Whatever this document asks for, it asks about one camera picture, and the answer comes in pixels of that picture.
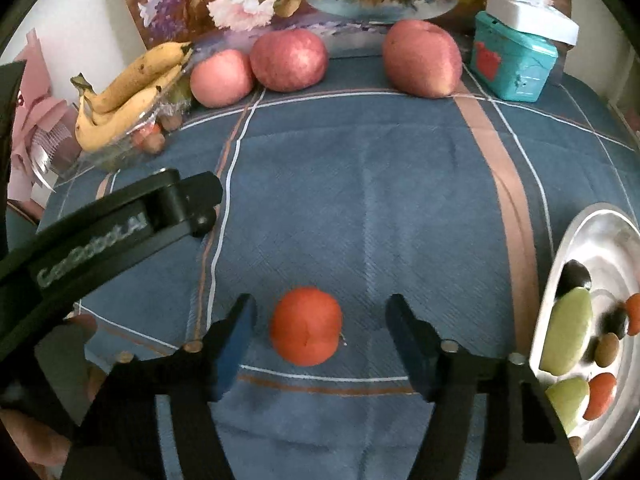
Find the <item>pink flower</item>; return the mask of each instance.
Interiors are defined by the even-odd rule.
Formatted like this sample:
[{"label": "pink flower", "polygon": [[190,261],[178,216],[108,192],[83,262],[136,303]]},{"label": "pink flower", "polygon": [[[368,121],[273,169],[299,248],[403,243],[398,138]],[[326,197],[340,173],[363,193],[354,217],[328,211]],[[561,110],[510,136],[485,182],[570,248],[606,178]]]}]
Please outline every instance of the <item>pink flower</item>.
[{"label": "pink flower", "polygon": [[218,28],[251,30],[271,21],[275,3],[276,0],[215,0],[207,4],[207,9]]}]

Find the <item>orange tomato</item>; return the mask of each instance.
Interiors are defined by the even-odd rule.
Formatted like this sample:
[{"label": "orange tomato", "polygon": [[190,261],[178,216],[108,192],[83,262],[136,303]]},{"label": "orange tomato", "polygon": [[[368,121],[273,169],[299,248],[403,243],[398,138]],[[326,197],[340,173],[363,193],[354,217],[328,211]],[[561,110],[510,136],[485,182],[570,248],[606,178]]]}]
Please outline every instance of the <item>orange tomato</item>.
[{"label": "orange tomato", "polygon": [[296,288],[280,300],[271,318],[271,343],[297,366],[326,361],[338,348],[342,311],[334,298],[312,286]]},{"label": "orange tomato", "polygon": [[640,294],[634,294],[626,300],[626,314],[629,316],[629,335],[640,333]]}]

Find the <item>banana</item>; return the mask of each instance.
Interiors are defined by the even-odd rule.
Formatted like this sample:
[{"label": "banana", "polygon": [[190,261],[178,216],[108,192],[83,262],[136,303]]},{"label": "banana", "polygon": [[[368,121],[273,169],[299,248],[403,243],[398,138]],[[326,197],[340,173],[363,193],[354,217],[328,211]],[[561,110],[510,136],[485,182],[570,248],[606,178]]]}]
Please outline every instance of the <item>banana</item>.
[{"label": "banana", "polygon": [[171,67],[184,65],[193,53],[193,43],[169,41],[153,47],[137,58],[104,92],[96,94],[82,74],[71,79],[94,113],[106,114],[123,105],[127,99],[141,91]]},{"label": "banana", "polygon": [[102,126],[103,124],[108,123],[109,121],[111,121],[111,118],[113,117],[115,112],[107,112],[105,114],[97,114],[95,112],[93,112],[91,114],[91,120],[97,125],[97,126]]},{"label": "banana", "polygon": [[168,70],[162,74],[158,79],[153,81],[147,88],[155,88],[158,93],[164,92],[164,90],[174,84],[178,78],[182,75],[182,65],[178,64],[171,70]]},{"label": "banana", "polygon": [[87,115],[85,109],[86,94],[80,96],[78,120],[76,121],[76,139],[86,152],[95,152],[107,145],[117,136],[132,127],[140,115],[147,111],[158,97],[158,88],[142,89],[113,112],[105,124],[96,124]]}]

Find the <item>teal container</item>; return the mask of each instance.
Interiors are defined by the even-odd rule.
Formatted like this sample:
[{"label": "teal container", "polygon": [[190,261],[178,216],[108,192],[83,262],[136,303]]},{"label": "teal container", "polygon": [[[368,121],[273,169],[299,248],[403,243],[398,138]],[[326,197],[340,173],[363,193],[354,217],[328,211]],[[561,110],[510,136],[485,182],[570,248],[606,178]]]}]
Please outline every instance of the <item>teal container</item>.
[{"label": "teal container", "polygon": [[558,59],[545,38],[507,27],[484,10],[476,15],[471,70],[505,101],[533,103]]}]

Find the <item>silver plate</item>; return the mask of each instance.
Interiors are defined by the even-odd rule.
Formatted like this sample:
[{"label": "silver plate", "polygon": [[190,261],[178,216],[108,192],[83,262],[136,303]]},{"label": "silver plate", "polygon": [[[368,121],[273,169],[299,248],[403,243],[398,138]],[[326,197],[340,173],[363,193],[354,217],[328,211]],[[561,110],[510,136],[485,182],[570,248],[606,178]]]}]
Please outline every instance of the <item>silver plate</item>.
[{"label": "silver plate", "polygon": [[578,260],[591,274],[594,319],[589,337],[600,336],[605,313],[640,292],[640,233],[624,212],[607,203],[589,206],[571,222],[546,282],[531,345],[529,365],[545,386],[574,376],[590,380],[604,371],[617,379],[616,398],[607,413],[591,422],[581,420],[569,435],[583,439],[584,447],[577,457],[582,478],[595,480],[611,464],[638,421],[640,336],[625,336],[615,362],[608,368],[581,361],[560,378],[539,369],[556,287],[562,266],[569,260]]}]

